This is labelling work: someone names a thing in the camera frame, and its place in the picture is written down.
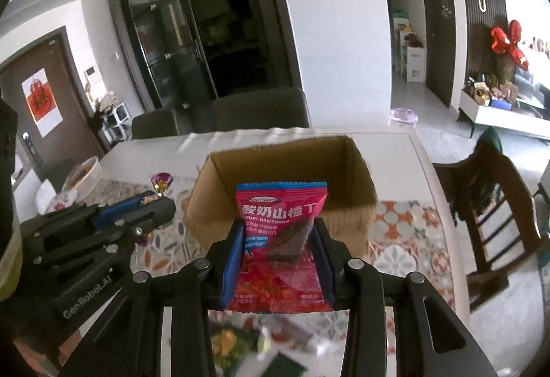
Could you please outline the small purple candy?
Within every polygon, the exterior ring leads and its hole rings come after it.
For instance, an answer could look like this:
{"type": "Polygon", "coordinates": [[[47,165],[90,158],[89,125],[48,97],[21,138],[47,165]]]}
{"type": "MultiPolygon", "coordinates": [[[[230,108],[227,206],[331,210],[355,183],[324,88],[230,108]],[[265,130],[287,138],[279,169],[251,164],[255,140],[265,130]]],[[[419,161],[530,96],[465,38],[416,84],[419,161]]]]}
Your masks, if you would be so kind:
{"type": "Polygon", "coordinates": [[[173,184],[173,175],[168,172],[159,172],[150,179],[157,195],[164,196],[173,184]]]}

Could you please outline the pink hawthorn snack bag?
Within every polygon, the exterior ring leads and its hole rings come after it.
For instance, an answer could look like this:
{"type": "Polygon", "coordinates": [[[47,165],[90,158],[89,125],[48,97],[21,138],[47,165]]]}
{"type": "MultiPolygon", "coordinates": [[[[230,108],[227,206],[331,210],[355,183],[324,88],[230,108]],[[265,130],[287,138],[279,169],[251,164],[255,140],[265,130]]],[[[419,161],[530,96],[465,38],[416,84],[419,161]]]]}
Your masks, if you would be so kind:
{"type": "Polygon", "coordinates": [[[330,310],[309,247],[313,220],[327,198],[324,181],[273,181],[237,186],[245,222],[235,312],[303,314],[330,310]]]}

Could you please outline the green cracker snack bag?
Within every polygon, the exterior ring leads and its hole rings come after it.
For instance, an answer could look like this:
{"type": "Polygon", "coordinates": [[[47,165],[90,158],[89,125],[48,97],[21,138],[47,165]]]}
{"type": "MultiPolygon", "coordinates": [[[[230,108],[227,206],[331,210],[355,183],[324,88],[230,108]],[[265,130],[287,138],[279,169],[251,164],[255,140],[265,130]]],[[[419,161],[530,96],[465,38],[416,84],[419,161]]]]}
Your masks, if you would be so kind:
{"type": "Polygon", "coordinates": [[[257,352],[260,331],[216,327],[211,334],[212,360],[218,376],[235,376],[243,360],[257,352]]]}

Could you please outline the brown cardboard box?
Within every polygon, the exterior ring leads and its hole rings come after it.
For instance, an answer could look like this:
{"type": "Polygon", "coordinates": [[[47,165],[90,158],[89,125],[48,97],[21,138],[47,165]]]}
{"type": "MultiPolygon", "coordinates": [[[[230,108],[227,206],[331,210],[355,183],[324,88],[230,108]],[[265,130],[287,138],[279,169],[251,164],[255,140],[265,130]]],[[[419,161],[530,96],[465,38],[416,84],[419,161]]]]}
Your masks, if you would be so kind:
{"type": "Polygon", "coordinates": [[[186,207],[186,227],[203,248],[244,217],[270,237],[302,218],[323,219],[331,238],[363,258],[377,192],[363,156],[345,136],[213,152],[186,207]]]}

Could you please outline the white round appliance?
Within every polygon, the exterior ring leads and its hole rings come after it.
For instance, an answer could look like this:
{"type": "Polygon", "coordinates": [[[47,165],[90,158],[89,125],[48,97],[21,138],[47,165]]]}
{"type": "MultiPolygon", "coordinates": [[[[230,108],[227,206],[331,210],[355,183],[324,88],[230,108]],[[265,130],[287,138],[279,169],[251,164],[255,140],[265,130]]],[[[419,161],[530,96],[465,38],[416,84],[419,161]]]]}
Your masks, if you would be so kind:
{"type": "Polygon", "coordinates": [[[35,205],[38,214],[45,215],[55,211],[57,203],[58,193],[49,180],[44,180],[40,184],[35,196],[35,205]]]}

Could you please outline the dark upholstered chair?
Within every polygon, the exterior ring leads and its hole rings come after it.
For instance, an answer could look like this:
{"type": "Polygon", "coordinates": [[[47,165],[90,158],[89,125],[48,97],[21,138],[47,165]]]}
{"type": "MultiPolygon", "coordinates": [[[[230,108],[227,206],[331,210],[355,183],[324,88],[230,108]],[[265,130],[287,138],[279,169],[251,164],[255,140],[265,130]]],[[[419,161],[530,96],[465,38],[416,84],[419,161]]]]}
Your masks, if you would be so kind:
{"type": "Polygon", "coordinates": [[[133,139],[155,139],[182,136],[190,133],[189,120],[174,108],[159,109],[141,114],[132,119],[133,139]]]}
{"type": "Polygon", "coordinates": [[[219,97],[212,102],[212,113],[217,131],[310,127],[306,97],[295,87],[219,97]]]}

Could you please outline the patterned table runner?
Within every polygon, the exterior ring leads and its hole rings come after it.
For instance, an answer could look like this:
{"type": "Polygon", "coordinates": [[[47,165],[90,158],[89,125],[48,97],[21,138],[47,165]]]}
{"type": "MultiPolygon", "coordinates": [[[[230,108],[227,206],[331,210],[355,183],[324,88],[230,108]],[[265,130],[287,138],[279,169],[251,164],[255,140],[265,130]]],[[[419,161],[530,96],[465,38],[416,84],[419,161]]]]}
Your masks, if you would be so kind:
{"type": "MultiPolygon", "coordinates": [[[[145,244],[134,248],[130,267],[152,276],[175,273],[205,254],[184,223],[191,195],[191,177],[177,177],[167,192],[176,203],[171,223],[153,231],[145,244]]],[[[382,273],[404,277],[423,273],[451,308],[455,290],[444,226],[434,206],[417,201],[383,201],[369,231],[364,259],[382,273]]]]}

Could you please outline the red paper door poster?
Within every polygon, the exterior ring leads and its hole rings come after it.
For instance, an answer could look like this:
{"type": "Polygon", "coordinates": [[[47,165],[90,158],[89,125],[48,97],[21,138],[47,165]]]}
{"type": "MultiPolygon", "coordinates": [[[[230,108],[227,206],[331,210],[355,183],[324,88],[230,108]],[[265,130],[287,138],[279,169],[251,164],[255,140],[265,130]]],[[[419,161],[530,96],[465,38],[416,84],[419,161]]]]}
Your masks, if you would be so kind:
{"type": "Polygon", "coordinates": [[[25,102],[42,138],[63,122],[63,116],[53,94],[44,68],[21,83],[25,102]]]}

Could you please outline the dark green snack pack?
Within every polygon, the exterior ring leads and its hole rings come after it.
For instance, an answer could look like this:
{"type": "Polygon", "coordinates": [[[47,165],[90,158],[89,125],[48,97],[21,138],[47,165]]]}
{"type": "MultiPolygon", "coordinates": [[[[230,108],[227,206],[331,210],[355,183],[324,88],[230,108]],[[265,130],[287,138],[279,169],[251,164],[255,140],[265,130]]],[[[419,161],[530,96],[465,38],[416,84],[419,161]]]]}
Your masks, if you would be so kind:
{"type": "Polygon", "coordinates": [[[261,377],[302,377],[306,370],[289,356],[277,353],[267,369],[262,372],[261,377]]]}

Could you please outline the brown wooden chair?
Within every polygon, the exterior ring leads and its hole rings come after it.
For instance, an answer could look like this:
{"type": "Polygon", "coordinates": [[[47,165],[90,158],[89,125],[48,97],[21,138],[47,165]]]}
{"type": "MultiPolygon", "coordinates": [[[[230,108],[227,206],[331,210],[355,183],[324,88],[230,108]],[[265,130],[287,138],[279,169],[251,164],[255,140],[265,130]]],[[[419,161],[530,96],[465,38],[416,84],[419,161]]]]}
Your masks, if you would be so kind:
{"type": "Polygon", "coordinates": [[[464,222],[474,252],[467,274],[472,312],[509,286],[509,275],[543,245],[535,202],[489,127],[473,152],[456,163],[433,165],[454,222],[464,222]]]}

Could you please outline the white storage boxes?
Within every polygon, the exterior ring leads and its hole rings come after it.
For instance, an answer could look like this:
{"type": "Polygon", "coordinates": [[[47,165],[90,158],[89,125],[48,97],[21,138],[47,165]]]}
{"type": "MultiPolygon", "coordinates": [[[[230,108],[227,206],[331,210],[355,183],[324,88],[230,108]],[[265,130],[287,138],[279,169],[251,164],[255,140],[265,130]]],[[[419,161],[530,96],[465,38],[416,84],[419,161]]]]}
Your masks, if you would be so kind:
{"type": "Polygon", "coordinates": [[[405,12],[392,12],[393,69],[408,83],[424,84],[426,77],[425,49],[412,29],[405,12]]]}

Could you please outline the white tv cabinet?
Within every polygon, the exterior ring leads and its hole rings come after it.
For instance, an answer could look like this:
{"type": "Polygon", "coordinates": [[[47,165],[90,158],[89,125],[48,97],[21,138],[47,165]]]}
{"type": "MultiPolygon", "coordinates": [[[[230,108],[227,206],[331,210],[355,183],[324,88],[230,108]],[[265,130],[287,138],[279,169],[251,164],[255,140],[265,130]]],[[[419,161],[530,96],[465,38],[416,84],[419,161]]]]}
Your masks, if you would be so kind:
{"type": "Polygon", "coordinates": [[[460,97],[459,120],[470,124],[470,139],[481,126],[506,129],[537,139],[548,140],[550,134],[548,120],[518,111],[479,105],[464,91],[460,97]]]}

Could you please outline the red balloon bow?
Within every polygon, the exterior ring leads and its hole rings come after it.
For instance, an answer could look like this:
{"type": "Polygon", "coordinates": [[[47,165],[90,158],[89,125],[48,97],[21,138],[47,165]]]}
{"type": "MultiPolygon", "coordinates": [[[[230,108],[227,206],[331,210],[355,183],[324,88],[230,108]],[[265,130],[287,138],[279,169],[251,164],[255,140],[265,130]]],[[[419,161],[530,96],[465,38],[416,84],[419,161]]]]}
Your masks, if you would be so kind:
{"type": "Polygon", "coordinates": [[[529,60],[518,47],[521,41],[522,27],[517,20],[512,20],[508,31],[500,27],[494,27],[490,30],[492,52],[496,55],[508,54],[513,62],[523,71],[529,70],[529,60]]]}

